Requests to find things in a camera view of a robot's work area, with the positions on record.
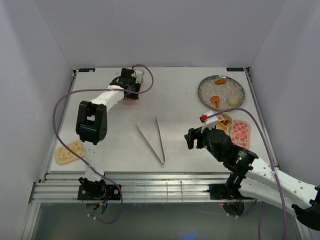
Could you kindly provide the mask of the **pink lunch box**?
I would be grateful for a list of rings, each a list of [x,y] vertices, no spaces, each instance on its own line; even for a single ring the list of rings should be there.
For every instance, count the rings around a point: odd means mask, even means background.
[[[124,92],[124,100],[127,102],[133,102],[139,99],[139,92],[141,90],[141,87],[144,83],[144,78],[139,77],[138,80],[140,80],[139,83],[135,83],[131,81],[127,88],[126,91]]]

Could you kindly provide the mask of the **sushi roll toy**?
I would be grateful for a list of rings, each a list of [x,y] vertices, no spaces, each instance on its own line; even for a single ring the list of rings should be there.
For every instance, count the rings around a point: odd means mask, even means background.
[[[224,121],[224,117],[220,114],[217,116],[219,122]]]

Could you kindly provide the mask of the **metal tongs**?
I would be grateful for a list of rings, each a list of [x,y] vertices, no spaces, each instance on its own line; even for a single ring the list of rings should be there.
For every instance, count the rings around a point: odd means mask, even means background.
[[[136,122],[136,127],[146,143],[147,148],[159,164],[164,167],[166,164],[166,155],[157,116],[151,116],[144,121]]]

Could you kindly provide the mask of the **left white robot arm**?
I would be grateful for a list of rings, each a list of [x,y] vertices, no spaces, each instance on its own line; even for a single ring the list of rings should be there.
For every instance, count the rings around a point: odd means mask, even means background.
[[[108,131],[108,111],[119,101],[127,98],[137,100],[145,71],[123,68],[120,76],[111,81],[108,88],[96,98],[83,100],[78,107],[75,131],[82,141],[86,161],[84,177],[100,181],[104,175],[102,161],[97,156],[99,143]]]

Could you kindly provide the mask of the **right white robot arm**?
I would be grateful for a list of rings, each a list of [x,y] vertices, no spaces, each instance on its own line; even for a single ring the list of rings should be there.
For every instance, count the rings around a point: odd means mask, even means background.
[[[235,145],[219,129],[191,128],[184,136],[188,149],[206,149],[230,171],[225,183],[208,187],[214,200],[251,198],[286,210],[306,227],[320,229],[320,188],[298,180]]]

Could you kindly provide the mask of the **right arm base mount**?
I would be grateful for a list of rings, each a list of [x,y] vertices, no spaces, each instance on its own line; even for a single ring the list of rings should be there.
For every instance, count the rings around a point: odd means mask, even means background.
[[[236,186],[226,183],[209,184],[207,192],[211,200],[238,200],[243,197]]]

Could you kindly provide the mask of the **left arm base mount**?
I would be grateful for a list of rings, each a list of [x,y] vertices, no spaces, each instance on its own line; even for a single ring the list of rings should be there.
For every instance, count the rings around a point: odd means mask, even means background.
[[[121,199],[120,191],[115,185],[80,185],[76,199],[80,201],[102,201],[106,200],[107,198],[112,201],[119,201]]]

